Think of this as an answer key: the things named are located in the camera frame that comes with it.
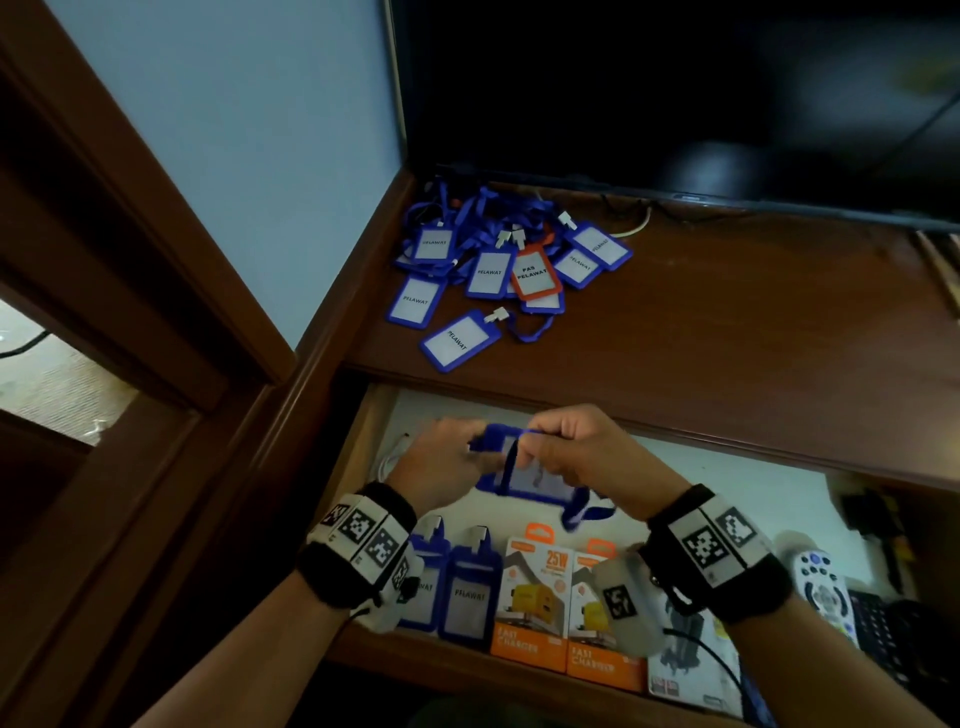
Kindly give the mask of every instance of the drawer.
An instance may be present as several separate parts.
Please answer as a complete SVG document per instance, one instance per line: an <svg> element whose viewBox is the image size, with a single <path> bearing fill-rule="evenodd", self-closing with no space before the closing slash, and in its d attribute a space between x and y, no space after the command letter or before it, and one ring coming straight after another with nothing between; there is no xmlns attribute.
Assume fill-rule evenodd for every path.
<svg viewBox="0 0 960 728"><path fill-rule="evenodd" d="M529 413L389 384L371 384L324 490L314 522L341 494L373 479L377 463L393 450L404 432L415 431L417 423L441 416L480 417L491 422L524 425ZM688 479L707 482L743 507L774 539L778 552L821 548L834 555L838 570L848 576L852 588L893 594L879 546L848 529L837 510L837 495L844 489L861 487L862 482L740 455L638 439ZM922 499L927 493L921 489L910 495ZM937 495L956 499L954 494ZM493 543L501 553L506 539L522 534L530 521L554 525L558 543L575 548L585 545L591 537L626 546L644 539L647 533L642 523L618 513L609 521L587 522L577 532L566 534L560 528L559 510L542 503L474 491L441 513L447 538L454 545L467 528L482 524L490 529ZM960 511L957 516L960 522ZM921 518L930 518L930 514ZM903 575L907 592L913 594L909 570L903 569ZM331 647L327 659L440 692L494 694L578 724L742 725L733 718L708 715L501 660L414 631L373 635L351 624Z"/></svg>

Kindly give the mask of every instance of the forearm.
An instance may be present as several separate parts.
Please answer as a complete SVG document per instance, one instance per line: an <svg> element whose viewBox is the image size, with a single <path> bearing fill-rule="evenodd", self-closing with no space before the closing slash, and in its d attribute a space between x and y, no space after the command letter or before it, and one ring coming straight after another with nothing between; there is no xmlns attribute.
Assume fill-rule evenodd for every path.
<svg viewBox="0 0 960 728"><path fill-rule="evenodd" d="M295 571L167 692L136 728L283 726L346 611Z"/></svg>
<svg viewBox="0 0 960 728"><path fill-rule="evenodd" d="M727 631L782 728L943 726L796 595Z"/></svg>

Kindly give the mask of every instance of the blue wall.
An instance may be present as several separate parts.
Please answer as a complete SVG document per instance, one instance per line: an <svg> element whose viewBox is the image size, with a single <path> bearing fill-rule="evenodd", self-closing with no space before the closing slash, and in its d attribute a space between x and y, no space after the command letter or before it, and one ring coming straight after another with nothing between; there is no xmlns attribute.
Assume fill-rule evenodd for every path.
<svg viewBox="0 0 960 728"><path fill-rule="evenodd" d="M47 0L291 346L400 165L377 0Z"/></svg>

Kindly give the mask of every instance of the television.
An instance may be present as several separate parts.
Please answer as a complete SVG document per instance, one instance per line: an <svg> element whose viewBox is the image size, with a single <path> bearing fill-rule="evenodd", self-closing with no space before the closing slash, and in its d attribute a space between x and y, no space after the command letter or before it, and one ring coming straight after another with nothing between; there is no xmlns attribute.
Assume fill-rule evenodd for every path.
<svg viewBox="0 0 960 728"><path fill-rule="evenodd" d="M841 6L388 0L408 163L960 231L960 13Z"/></svg>

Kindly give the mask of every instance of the black wristband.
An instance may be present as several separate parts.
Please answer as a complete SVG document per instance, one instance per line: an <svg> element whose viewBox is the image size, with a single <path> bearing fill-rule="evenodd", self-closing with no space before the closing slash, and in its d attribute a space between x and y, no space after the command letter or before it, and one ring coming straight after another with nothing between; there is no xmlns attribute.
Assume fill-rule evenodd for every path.
<svg viewBox="0 0 960 728"><path fill-rule="evenodd" d="M648 525L640 556L681 614L710 609L732 624L774 612L794 591L759 529L704 485L686 491Z"/></svg>
<svg viewBox="0 0 960 728"><path fill-rule="evenodd" d="M351 517L356 510L361 511L356 522L374 522L363 513L362 504L350 502L359 501L359 497L369 498L385 510L406 535L401 539L396 529L388 533L388 529L380 523L357 536L358 529L350 528ZM306 547L297 557L297 570L321 602L334 609L352 609L367 599L377 599L387 579L394 573L396 562L403 555L406 539L416 525L417 513L406 498L384 483L368 483L356 496L347 496L335 505L321 519L317 528L311 531ZM353 557L345 556L342 549L338 552L326 544L326 534L333 531L338 531L340 538L348 543L350 551L355 553ZM375 564L379 567L379 574L373 582L355 566L359 559L368 565L372 559L382 560L382 564Z"/></svg>

